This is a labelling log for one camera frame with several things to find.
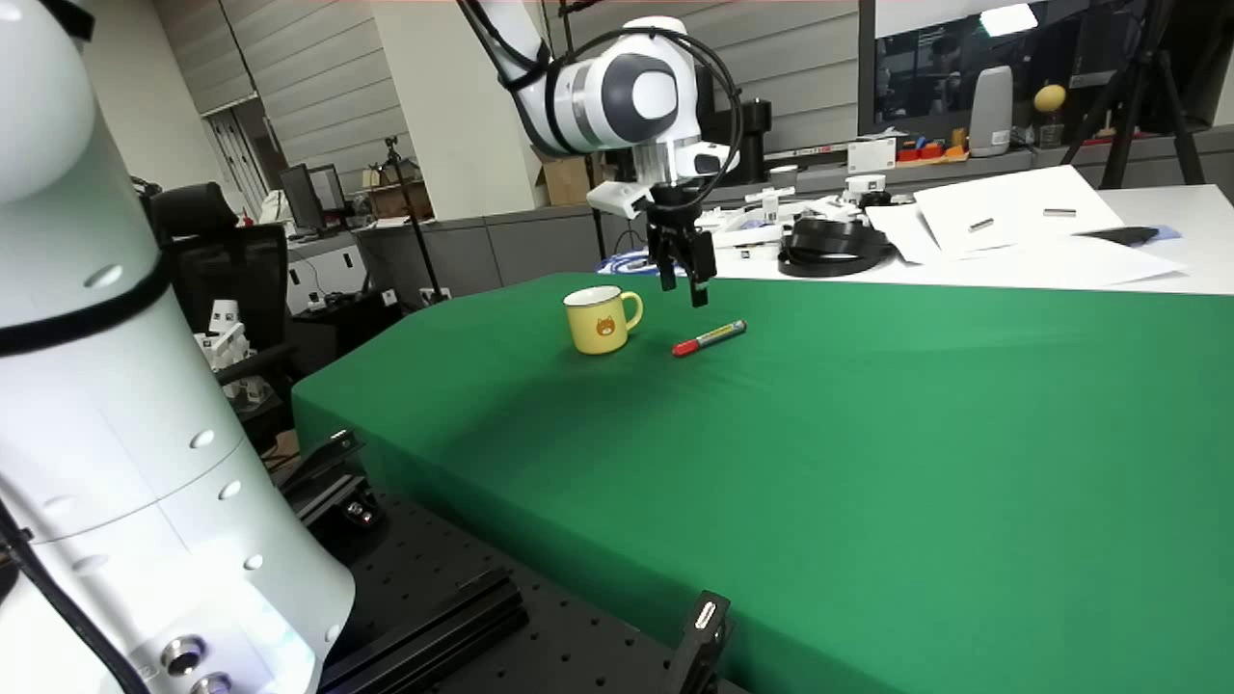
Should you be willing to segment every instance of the yellow mug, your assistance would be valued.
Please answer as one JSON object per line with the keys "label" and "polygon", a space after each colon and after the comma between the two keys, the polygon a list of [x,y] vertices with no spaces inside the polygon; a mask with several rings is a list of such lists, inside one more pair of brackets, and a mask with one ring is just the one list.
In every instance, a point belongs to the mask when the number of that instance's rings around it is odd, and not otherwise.
{"label": "yellow mug", "polygon": [[568,292],[568,325],[573,351],[582,354],[613,354],[626,348],[627,332],[642,319],[642,296],[622,292],[622,286],[590,286]]}

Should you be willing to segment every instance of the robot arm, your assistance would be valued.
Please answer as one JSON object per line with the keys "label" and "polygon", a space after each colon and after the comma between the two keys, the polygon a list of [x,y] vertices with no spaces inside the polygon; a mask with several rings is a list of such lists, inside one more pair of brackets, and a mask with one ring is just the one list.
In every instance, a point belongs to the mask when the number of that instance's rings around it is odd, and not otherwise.
{"label": "robot arm", "polygon": [[457,0],[514,91],[539,153],[635,149],[642,185],[723,171],[728,147],[696,139],[696,80],[677,19],[633,19],[587,61],[556,61],[520,0]]}
{"label": "robot arm", "polygon": [[695,221],[703,196],[737,167],[739,108],[728,147],[696,136],[695,59],[719,75],[737,103],[723,67],[667,14],[633,19],[579,52],[613,43],[599,59],[552,59],[520,0],[457,0],[457,7],[539,153],[633,149],[635,185],[606,180],[587,199],[626,221],[647,211],[647,250],[663,289],[682,269],[695,305],[706,305],[714,243]]}

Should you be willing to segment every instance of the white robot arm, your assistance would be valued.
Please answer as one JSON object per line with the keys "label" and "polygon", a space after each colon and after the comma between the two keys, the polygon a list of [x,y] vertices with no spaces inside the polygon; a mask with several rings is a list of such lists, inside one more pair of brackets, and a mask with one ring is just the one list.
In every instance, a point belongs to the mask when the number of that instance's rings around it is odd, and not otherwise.
{"label": "white robot arm", "polygon": [[199,364],[38,0],[0,0],[0,91],[0,692],[311,692],[356,584]]}
{"label": "white robot arm", "polygon": [[[737,84],[714,52],[695,43],[671,14],[633,19],[552,59],[525,0],[457,0],[467,23],[514,91],[533,147],[548,157],[587,149],[633,149],[635,185],[599,185],[590,203],[615,215],[647,211],[647,246],[659,283],[686,269],[695,305],[706,305],[714,277],[709,237],[695,230],[703,196],[737,167],[739,108]],[[709,67],[733,100],[728,147],[696,136],[696,76]]]}

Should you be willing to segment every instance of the white wall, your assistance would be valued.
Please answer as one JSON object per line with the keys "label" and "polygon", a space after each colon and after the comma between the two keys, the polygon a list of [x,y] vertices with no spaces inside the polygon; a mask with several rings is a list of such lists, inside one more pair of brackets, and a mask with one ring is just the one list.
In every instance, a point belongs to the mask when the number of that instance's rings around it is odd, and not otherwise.
{"label": "white wall", "polygon": [[534,153],[456,0],[370,0],[438,221],[539,210]]}
{"label": "white wall", "polygon": [[92,14],[95,32],[86,48],[86,71],[125,174],[163,188],[221,180],[231,210],[244,210],[150,0],[105,0]]}
{"label": "white wall", "polygon": [[1223,100],[1217,100],[1214,124],[1234,124],[1234,59],[1226,67],[1226,84],[1223,84]]}

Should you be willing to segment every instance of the pen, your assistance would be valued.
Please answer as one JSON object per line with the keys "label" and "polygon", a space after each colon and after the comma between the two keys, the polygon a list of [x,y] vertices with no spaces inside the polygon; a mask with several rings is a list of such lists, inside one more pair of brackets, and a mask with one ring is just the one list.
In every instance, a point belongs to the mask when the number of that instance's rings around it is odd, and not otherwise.
{"label": "pen", "polygon": [[733,337],[739,337],[739,332],[742,332],[742,319],[733,319],[733,325],[719,325],[719,329],[709,329],[709,332],[703,332],[703,337],[691,337],[691,338],[674,345],[671,354],[674,354],[674,360],[686,360],[686,354],[695,354],[695,351],[703,351],[703,348],[714,348],[714,345],[723,345],[723,338],[733,338]]}

